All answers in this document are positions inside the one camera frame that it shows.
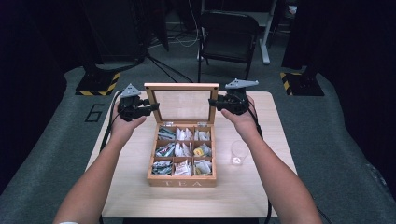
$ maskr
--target black curtain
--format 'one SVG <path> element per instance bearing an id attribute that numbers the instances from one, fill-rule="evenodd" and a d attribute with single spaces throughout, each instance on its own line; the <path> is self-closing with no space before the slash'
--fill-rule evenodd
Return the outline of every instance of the black curtain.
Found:
<path id="1" fill-rule="evenodd" d="M 313 66 L 334 85 L 345 125 L 396 198 L 394 1 L 302 0 L 282 66 Z"/>
<path id="2" fill-rule="evenodd" d="M 64 73 L 101 61 L 78 0 L 4 0 L 0 34 L 3 192 L 61 102 Z"/>

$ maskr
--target desk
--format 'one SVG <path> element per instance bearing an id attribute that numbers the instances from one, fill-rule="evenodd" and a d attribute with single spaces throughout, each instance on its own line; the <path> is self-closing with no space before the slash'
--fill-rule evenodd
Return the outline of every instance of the desk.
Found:
<path id="1" fill-rule="evenodd" d="M 272 95 L 264 91 L 250 91 L 247 94 L 256 102 L 264 139 L 280 159 L 296 172 Z M 141 98 L 147 98 L 145 91 L 142 91 Z M 88 166 L 99 153 L 106 126 L 105 122 Z M 122 150 L 103 211 L 104 217 L 266 216 L 267 196 L 251 155 L 243 166 L 236 167 L 229 163 L 231 143 L 240 136 L 219 111 L 215 118 L 218 169 L 218 185 L 215 188 L 150 187 L 146 178 L 155 128 L 156 120 L 154 116 L 149 116 L 134 131 Z"/>

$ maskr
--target forearm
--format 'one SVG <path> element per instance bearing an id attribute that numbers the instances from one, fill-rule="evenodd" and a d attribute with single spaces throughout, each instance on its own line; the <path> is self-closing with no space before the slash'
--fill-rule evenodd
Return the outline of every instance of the forearm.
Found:
<path id="1" fill-rule="evenodd" d="M 282 223 L 321 223 L 301 179 L 255 134 L 245 139 L 262 185 Z"/>
<path id="2" fill-rule="evenodd" d="M 97 223 L 106 203 L 121 146 L 111 141 L 65 197 L 54 223 Z"/>

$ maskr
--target chair backrest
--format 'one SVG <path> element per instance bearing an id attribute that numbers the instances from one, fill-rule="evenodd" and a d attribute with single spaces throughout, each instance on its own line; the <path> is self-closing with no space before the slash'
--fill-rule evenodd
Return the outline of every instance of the chair backrest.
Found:
<path id="1" fill-rule="evenodd" d="M 200 17 L 200 25 L 209 32 L 216 29 L 256 35 L 259 31 L 259 24 L 254 18 L 242 13 L 227 11 L 204 11 Z"/>

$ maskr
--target hand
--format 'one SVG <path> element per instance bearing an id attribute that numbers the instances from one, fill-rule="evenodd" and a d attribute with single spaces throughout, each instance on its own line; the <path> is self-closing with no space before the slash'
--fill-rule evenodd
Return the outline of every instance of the hand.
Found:
<path id="1" fill-rule="evenodd" d="M 120 118 L 118 107 L 120 102 L 116 102 L 113 109 L 113 124 L 111 125 L 111 136 L 110 139 L 116 138 L 117 142 L 122 144 L 123 146 L 128 142 L 131 138 L 134 129 L 137 128 L 140 124 L 145 122 L 146 117 L 140 117 L 138 119 L 134 119 L 131 121 L 125 121 Z"/>
<path id="2" fill-rule="evenodd" d="M 249 104 L 249 109 L 254 114 L 254 100 L 250 96 L 248 96 L 247 98 L 251 102 L 251 104 Z M 239 133 L 239 135 L 241 135 L 243 140 L 247 140 L 247 138 L 254 133 L 259 134 L 257 132 L 256 123 L 248 111 L 242 115 L 235 115 L 227 109 L 222 109 L 221 114 L 233 123 L 236 131 Z"/>

